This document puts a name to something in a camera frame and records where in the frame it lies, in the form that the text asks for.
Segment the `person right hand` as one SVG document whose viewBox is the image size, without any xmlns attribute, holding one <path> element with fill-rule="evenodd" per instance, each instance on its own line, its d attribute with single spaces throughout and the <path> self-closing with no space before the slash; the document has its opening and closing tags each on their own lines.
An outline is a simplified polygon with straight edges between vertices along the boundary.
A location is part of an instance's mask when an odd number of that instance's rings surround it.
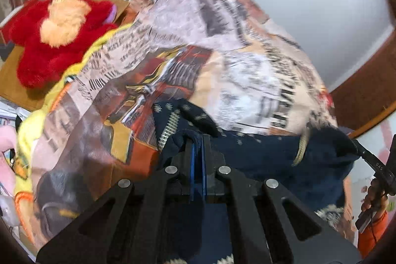
<svg viewBox="0 0 396 264">
<path fill-rule="evenodd" d="M 385 194 L 385 191 L 381 189 L 381 184 L 379 180 L 374 178 L 371 181 L 371 185 L 367 190 L 367 195 L 363 200 L 361 211 L 364 212 L 370 209 L 371 206 L 374 205 L 374 200 L 376 199 L 376 197 L 380 197 L 381 199 L 379 200 L 379 210 L 377 210 L 375 218 L 380 218 L 385 213 L 389 204 L 389 200 L 388 195 Z"/>
</svg>

